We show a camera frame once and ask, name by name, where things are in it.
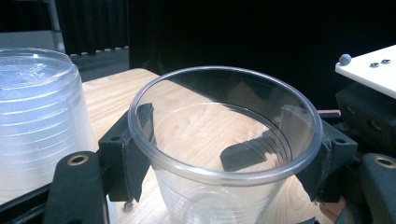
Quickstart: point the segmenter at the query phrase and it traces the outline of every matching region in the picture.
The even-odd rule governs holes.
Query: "plastic cup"
[[[172,223],[260,223],[322,142],[318,113],[300,92],[233,67],[158,77],[136,95],[128,122]]]
[[[51,182],[56,162],[95,140],[81,78],[45,49],[0,49],[0,204]]]

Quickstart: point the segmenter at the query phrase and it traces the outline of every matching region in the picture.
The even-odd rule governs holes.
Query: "wooden surface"
[[[156,75],[135,69],[110,77],[83,83],[95,138],[99,140],[129,108],[135,94]],[[156,177],[152,169],[143,183],[140,203],[134,202],[130,212],[117,203],[119,223],[171,223]],[[265,215],[264,223],[298,223],[316,217],[320,223],[331,223],[323,216],[318,205],[311,203],[295,176],[289,178]]]

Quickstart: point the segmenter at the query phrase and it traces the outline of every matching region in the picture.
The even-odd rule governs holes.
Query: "metal screw head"
[[[370,63],[370,67],[378,67],[379,63]]]
[[[130,213],[134,209],[134,203],[133,203],[134,198],[132,198],[131,201],[126,202],[122,208],[122,211],[124,213]]]
[[[384,60],[381,61],[381,63],[383,63],[383,64],[388,64],[390,62],[391,62],[391,60],[389,60],[389,59],[384,59]]]

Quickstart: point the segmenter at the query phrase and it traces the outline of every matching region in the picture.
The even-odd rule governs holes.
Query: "stack of plastic cups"
[[[94,150],[81,78],[67,55],[0,49],[0,204],[51,182],[56,163]]]

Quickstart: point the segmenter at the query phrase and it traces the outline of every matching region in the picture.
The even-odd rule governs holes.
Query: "black curtain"
[[[125,0],[56,0],[66,54],[128,46]]]
[[[44,2],[0,2],[0,33],[51,30],[48,6]]]
[[[351,80],[339,57],[396,44],[394,0],[130,0],[130,66],[230,65],[277,77],[318,109]]]

